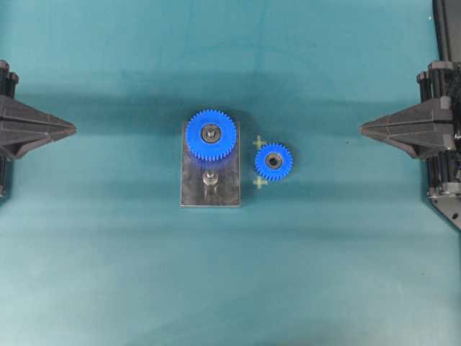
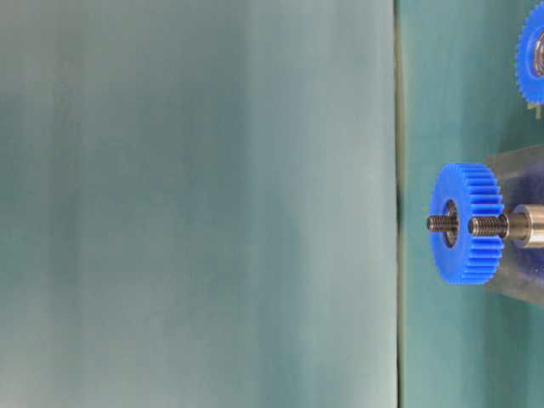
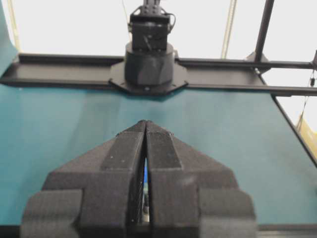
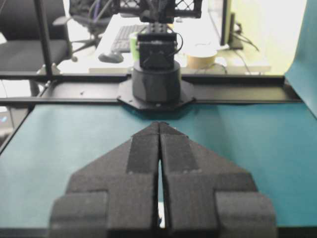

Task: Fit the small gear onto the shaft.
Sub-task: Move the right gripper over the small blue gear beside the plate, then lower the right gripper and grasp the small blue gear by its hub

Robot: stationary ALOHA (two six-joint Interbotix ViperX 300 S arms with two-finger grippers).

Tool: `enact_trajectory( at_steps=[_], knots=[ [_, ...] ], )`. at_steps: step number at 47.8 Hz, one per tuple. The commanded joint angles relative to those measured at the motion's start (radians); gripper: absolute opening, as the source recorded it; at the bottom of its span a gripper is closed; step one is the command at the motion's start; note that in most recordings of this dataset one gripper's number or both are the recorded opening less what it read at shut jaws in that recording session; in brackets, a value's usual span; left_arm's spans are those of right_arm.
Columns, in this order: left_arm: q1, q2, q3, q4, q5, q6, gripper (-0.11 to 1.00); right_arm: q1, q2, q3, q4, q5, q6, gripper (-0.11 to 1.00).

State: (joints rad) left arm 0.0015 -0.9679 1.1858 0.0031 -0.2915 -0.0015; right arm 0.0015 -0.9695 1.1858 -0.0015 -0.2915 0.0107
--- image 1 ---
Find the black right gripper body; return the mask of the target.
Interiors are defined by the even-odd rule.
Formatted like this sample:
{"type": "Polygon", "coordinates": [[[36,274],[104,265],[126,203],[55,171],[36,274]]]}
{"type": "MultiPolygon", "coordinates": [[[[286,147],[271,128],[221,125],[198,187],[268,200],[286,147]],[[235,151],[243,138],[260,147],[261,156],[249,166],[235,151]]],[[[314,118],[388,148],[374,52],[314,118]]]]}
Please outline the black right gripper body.
{"type": "Polygon", "coordinates": [[[435,61],[417,76],[421,101],[449,97],[454,144],[426,159],[429,197],[460,196],[460,63],[435,61]]]}

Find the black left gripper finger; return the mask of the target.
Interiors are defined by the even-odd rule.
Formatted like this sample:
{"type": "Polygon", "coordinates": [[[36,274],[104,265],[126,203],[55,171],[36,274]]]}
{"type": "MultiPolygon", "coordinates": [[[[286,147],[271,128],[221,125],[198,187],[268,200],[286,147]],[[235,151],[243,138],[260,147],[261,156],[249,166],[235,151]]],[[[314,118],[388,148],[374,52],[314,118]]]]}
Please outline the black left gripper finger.
{"type": "Polygon", "coordinates": [[[1,95],[1,119],[33,125],[51,125],[69,130],[76,129],[72,123],[4,95],[1,95]]]}
{"type": "Polygon", "coordinates": [[[1,130],[1,155],[8,159],[21,159],[29,151],[75,133],[75,127],[52,126],[44,131],[4,129],[1,130]]]}

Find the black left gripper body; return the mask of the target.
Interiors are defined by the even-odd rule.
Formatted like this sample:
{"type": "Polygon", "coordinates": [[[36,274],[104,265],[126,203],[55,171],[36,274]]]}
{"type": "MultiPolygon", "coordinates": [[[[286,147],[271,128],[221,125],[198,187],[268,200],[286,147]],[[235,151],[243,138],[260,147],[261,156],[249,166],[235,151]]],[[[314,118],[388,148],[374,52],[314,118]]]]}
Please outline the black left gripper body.
{"type": "MultiPolygon", "coordinates": [[[[9,64],[5,60],[1,60],[1,95],[14,98],[16,85],[19,82],[19,77],[14,72],[9,70],[9,64]]],[[[6,167],[7,158],[1,154],[1,196],[5,196],[6,192],[6,167]]]]}

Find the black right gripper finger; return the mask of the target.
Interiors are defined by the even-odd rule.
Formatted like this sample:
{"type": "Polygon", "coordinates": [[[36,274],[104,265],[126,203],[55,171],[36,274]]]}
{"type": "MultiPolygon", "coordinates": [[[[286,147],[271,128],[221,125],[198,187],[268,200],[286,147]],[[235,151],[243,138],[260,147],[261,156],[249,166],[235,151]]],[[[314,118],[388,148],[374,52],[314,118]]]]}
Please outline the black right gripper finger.
{"type": "Polygon", "coordinates": [[[371,128],[384,128],[393,125],[411,125],[419,123],[435,123],[452,121],[452,110],[450,107],[442,108],[439,104],[419,104],[413,107],[384,115],[376,120],[364,123],[360,130],[370,130],[371,128]]]}
{"type": "Polygon", "coordinates": [[[439,152],[452,150],[452,136],[437,131],[388,134],[381,130],[362,128],[361,134],[405,151],[412,159],[427,160],[439,152]]]}

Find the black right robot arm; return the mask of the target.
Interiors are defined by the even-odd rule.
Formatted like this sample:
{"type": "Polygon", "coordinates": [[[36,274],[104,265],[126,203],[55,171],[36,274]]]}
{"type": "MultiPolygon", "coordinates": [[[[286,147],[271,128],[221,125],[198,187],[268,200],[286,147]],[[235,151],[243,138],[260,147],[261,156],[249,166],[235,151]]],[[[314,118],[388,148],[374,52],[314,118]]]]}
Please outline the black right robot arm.
{"type": "Polygon", "coordinates": [[[460,2],[433,1],[439,58],[416,77],[421,101],[359,132],[424,161],[429,198],[460,196],[460,2]]]}

